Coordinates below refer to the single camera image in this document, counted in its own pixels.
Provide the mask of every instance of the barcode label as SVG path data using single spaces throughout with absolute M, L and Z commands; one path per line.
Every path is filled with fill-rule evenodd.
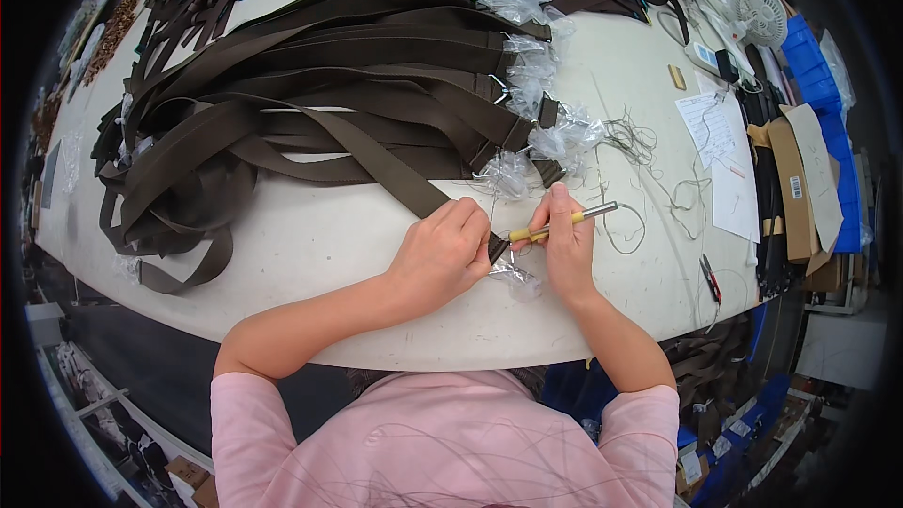
M 799 183 L 799 175 L 790 177 L 790 192 L 793 193 L 794 199 L 803 197 L 803 186 Z

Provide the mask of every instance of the woman's left hand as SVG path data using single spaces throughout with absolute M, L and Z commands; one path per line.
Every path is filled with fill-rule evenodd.
M 472 198 L 450 200 L 408 228 L 382 277 L 401 321 L 435 312 L 489 274 L 490 218 Z

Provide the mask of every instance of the white table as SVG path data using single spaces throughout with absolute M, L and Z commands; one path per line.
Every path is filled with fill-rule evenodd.
M 229 26 L 234 28 L 289 1 L 240 2 Z M 146 17 L 144 12 L 94 82 L 80 88 L 71 102 L 60 108 L 51 148 L 71 134 L 72 143 L 80 149 L 62 148 L 51 208 L 41 210 L 39 246 L 109 298 L 213 341 L 221 341 L 232 325 L 254 312 L 307 299 L 385 270 L 414 216 L 381 186 L 322 188 L 266 175 L 258 181 L 251 208 L 233 224 L 235 253 L 219 277 L 184 295 L 170 296 L 136 285 L 117 271 L 116 253 L 97 227 L 104 189 L 93 176 L 94 161 L 88 154 L 101 115 L 121 98 L 122 79 L 137 60 L 133 50 Z M 629 110 L 638 125 L 652 128 L 658 135 L 656 167 L 664 173 L 662 184 L 670 191 L 678 181 L 693 178 L 695 148 L 674 100 L 699 91 L 694 66 L 682 48 L 654 16 L 651 28 L 615 15 L 580 12 L 572 18 L 577 32 L 559 73 L 559 98 L 585 104 L 595 118 L 618 118 Z M 708 40 L 715 43 L 713 35 Z M 189 54 L 190 50 L 180 49 L 170 63 Z M 687 91 L 674 88 L 668 64 L 683 70 Z M 657 340 L 711 323 L 715 305 L 698 264 L 703 252 L 716 271 L 732 271 L 718 275 L 724 295 L 718 319 L 757 304 L 755 271 L 746 265 L 749 244 L 745 239 L 712 227 L 710 215 L 704 234 L 690 241 L 671 218 L 661 189 L 651 182 L 647 171 L 638 173 L 615 149 L 601 147 L 598 153 L 598 175 L 609 182 L 606 199 L 632 205 L 647 220 L 646 239 L 632 255 L 616 253 L 604 234 L 596 240 L 593 277 L 619 310 Z M 63 186 L 72 160 L 78 162 L 79 172 L 67 193 Z M 709 171 L 700 176 L 709 176 Z M 461 181 L 435 184 L 451 198 L 474 197 L 487 210 L 492 206 L 491 197 Z M 591 206 L 598 187 L 593 170 L 585 185 L 576 185 L 572 194 Z M 704 191 L 704 199 L 711 207 L 711 188 Z M 523 227 L 535 205 L 535 200 L 497 202 L 492 213 L 494 230 Z M 684 216 L 691 229 L 703 223 L 703 211 L 697 204 Z M 333 222 L 335 215 L 347 220 Z M 608 222 L 616 242 L 625 249 L 636 243 L 636 238 L 624 242 L 638 227 L 633 213 L 609 214 Z M 367 224 L 366 237 L 358 234 L 362 223 Z M 185 278 L 206 248 L 203 243 L 189 254 L 148 260 Z M 517 263 L 546 278 L 543 251 L 536 249 Z M 314 361 L 435 371 L 542 365 L 590 355 L 577 325 L 549 288 L 539 299 L 524 304 L 509 296 L 504 281 L 486 278 L 429 317 L 352 337 L 324 350 Z

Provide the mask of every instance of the white fan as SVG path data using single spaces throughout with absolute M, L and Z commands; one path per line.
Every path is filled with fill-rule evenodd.
M 787 37 L 787 15 L 780 0 L 730 0 L 734 23 L 747 41 L 778 47 Z

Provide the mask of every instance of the woman's right hand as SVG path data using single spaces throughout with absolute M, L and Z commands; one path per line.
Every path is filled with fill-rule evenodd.
M 567 186 L 556 182 L 533 212 L 528 226 L 536 231 L 549 224 L 549 236 L 538 243 L 546 248 L 549 282 L 565 305 L 598 294 L 593 281 L 595 221 L 570 221 L 570 215 L 581 210 L 585 208 L 570 198 Z M 512 249 L 520 251 L 527 243 L 530 241 L 515 242 Z

